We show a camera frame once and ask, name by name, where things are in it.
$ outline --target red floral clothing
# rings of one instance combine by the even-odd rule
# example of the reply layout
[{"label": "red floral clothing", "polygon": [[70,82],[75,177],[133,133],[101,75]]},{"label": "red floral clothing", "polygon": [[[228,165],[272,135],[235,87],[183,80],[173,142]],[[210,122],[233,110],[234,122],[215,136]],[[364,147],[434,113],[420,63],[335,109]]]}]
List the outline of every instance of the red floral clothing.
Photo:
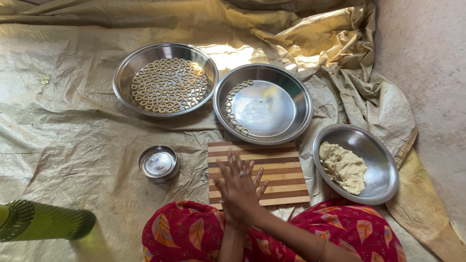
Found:
[{"label": "red floral clothing", "polygon": [[[366,262],[405,262],[403,248],[387,221],[373,208],[346,199],[321,202],[289,223],[346,249]],[[147,262],[217,261],[225,220],[211,206],[191,201],[157,210],[144,227]],[[250,228],[244,261],[304,261],[269,234]]]}]

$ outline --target steel bowl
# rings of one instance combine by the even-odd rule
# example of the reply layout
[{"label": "steel bowl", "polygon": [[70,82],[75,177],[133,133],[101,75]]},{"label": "steel bowl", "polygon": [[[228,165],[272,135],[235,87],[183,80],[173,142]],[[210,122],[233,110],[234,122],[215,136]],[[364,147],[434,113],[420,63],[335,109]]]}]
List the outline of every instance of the steel bowl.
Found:
[{"label": "steel bowl", "polygon": [[[198,63],[205,71],[208,87],[204,97],[194,106],[175,113],[155,113],[143,109],[131,95],[131,81],[136,73],[155,60],[162,58],[183,58]],[[213,88],[219,79],[215,62],[199,48],[182,43],[157,43],[142,47],[129,54],[118,65],[113,75],[113,91],[118,99],[129,109],[152,117],[174,117],[194,111],[205,104],[213,94]]]},{"label": "steel bowl", "polygon": [[[233,125],[226,109],[227,96],[238,84],[252,80],[231,101],[245,134]],[[278,145],[295,139],[308,127],[313,113],[311,95],[293,74],[268,64],[248,64],[224,75],[213,93],[213,109],[220,123],[234,136],[258,145]]]},{"label": "steel bowl", "polygon": [[[345,191],[330,180],[319,160],[319,147],[324,142],[338,144],[362,158],[367,166],[364,174],[365,188],[359,195]],[[314,139],[314,162],[324,181],[337,193],[353,202],[380,205],[390,200],[398,189],[398,169],[388,149],[368,131],[350,124],[331,124],[324,127]]]},{"label": "steel bowl", "polygon": [[155,145],[144,150],[137,163],[144,176],[154,183],[173,179],[180,169],[175,151],[166,145]]}]

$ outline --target tarpaulin sheet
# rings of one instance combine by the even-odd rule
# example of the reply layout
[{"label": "tarpaulin sheet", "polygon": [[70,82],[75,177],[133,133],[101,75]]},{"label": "tarpaulin sheet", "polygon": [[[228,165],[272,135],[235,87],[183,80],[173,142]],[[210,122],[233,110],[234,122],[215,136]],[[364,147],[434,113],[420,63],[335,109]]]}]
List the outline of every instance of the tarpaulin sheet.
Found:
[{"label": "tarpaulin sheet", "polygon": [[[0,201],[84,208],[98,218],[83,240],[3,243],[0,259],[140,261],[142,228],[155,210],[175,200],[208,203],[208,183],[200,180],[207,142],[228,139],[212,102],[155,119],[125,108],[113,93],[119,62],[151,43],[195,45],[221,76],[261,62],[306,84],[314,115],[296,143],[313,197],[275,207],[285,220],[336,196],[313,162],[312,142],[324,126],[348,119],[398,158],[415,128],[411,108],[396,85],[372,70],[374,6],[344,3],[300,17],[246,11],[220,0],[56,0],[41,6],[0,0]],[[49,84],[40,84],[44,75],[51,75]],[[149,182],[137,166],[140,153],[159,144],[173,148],[181,162],[178,177],[164,185]],[[386,215],[397,235],[405,233]],[[400,240],[410,246],[408,258],[435,260],[409,234]]]}]

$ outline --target wooden cutting board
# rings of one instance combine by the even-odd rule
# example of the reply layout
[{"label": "wooden cutting board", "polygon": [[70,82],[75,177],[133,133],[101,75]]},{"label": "wooden cutting board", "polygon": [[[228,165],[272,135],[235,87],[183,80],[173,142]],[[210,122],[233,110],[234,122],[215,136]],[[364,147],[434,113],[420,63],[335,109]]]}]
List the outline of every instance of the wooden cutting board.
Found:
[{"label": "wooden cutting board", "polygon": [[261,206],[310,202],[308,188],[294,142],[281,145],[252,145],[245,142],[214,142],[207,144],[209,162],[209,201],[212,207],[222,209],[221,194],[214,179],[222,179],[217,160],[228,166],[228,150],[236,151],[242,160],[254,160],[255,174],[260,167],[264,175],[259,186],[268,179],[268,188],[259,201]]}]

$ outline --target dough scraps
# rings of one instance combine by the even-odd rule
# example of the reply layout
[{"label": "dough scraps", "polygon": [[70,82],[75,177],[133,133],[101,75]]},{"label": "dough scraps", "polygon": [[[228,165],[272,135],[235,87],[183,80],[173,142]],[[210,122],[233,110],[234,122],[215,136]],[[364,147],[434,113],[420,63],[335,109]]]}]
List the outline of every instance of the dough scraps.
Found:
[{"label": "dough scraps", "polygon": [[329,178],[351,194],[359,195],[364,187],[364,160],[352,151],[337,144],[323,142],[319,147],[319,159]]}]

